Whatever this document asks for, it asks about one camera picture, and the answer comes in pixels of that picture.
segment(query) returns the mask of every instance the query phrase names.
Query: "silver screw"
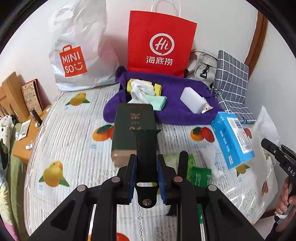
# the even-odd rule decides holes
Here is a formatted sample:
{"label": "silver screw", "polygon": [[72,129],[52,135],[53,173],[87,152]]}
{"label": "silver screw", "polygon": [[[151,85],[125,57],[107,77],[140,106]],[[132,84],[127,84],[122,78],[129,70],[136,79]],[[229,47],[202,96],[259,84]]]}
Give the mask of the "silver screw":
{"label": "silver screw", "polygon": [[112,177],[111,181],[112,181],[113,183],[120,182],[120,177]]}
{"label": "silver screw", "polygon": [[77,191],[78,191],[78,192],[83,192],[85,189],[86,189],[85,185],[79,185],[79,186],[77,187]]}
{"label": "silver screw", "polygon": [[142,203],[145,206],[150,206],[152,204],[152,201],[150,199],[144,199]]}
{"label": "silver screw", "polygon": [[208,189],[212,192],[216,191],[217,190],[217,187],[215,185],[209,185],[208,186]]}
{"label": "silver screw", "polygon": [[180,176],[176,176],[176,177],[174,177],[174,181],[177,182],[177,183],[180,183],[180,182],[183,181],[183,178],[180,177]]}

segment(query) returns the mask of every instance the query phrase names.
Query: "red paper bag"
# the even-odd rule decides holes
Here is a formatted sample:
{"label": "red paper bag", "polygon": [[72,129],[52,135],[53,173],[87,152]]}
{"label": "red paper bag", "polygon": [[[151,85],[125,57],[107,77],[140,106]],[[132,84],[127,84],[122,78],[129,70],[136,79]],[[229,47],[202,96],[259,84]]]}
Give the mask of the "red paper bag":
{"label": "red paper bag", "polygon": [[196,26],[167,14],[131,11],[128,71],[183,77]]}

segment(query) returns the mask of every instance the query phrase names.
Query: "plaid folding item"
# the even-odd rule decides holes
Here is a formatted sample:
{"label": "plaid folding item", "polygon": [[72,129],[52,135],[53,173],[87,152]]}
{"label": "plaid folding item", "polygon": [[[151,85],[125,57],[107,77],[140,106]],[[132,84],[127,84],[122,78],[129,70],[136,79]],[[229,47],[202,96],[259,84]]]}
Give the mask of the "plaid folding item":
{"label": "plaid folding item", "polygon": [[214,89],[220,106],[227,112],[235,113],[241,123],[253,124],[256,119],[244,104],[249,67],[225,51],[218,53]]}

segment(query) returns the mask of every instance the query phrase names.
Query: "purple towel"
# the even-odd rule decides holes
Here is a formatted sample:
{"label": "purple towel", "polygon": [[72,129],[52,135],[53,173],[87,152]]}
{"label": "purple towel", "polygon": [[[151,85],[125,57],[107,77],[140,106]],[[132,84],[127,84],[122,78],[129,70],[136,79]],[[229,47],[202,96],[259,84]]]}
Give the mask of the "purple towel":
{"label": "purple towel", "polygon": [[[126,103],[131,100],[131,95],[126,91],[126,87],[127,82],[132,78],[147,80],[162,86],[161,95],[166,96],[167,100],[162,111],[154,112],[156,122],[186,126],[209,125],[218,111],[223,111],[208,87],[200,81],[164,74],[129,72],[123,67],[120,67],[117,70],[116,80],[122,85],[123,89],[114,95],[105,105],[103,117],[106,122],[114,122],[118,103]],[[204,114],[193,114],[180,100],[185,87],[194,89],[200,96],[207,100],[213,109]]]}

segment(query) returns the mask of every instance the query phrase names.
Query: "book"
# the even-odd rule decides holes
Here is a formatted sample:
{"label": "book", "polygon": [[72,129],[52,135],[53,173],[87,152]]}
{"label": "book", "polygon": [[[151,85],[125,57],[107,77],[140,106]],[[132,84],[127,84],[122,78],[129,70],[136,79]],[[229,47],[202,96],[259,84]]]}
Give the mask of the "book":
{"label": "book", "polygon": [[38,80],[25,83],[21,89],[28,110],[34,108],[36,112],[42,112],[44,108],[38,91]]}
{"label": "book", "polygon": [[136,136],[131,130],[156,130],[154,111],[149,104],[117,105],[111,148],[116,167],[127,166],[131,154],[137,153]]}

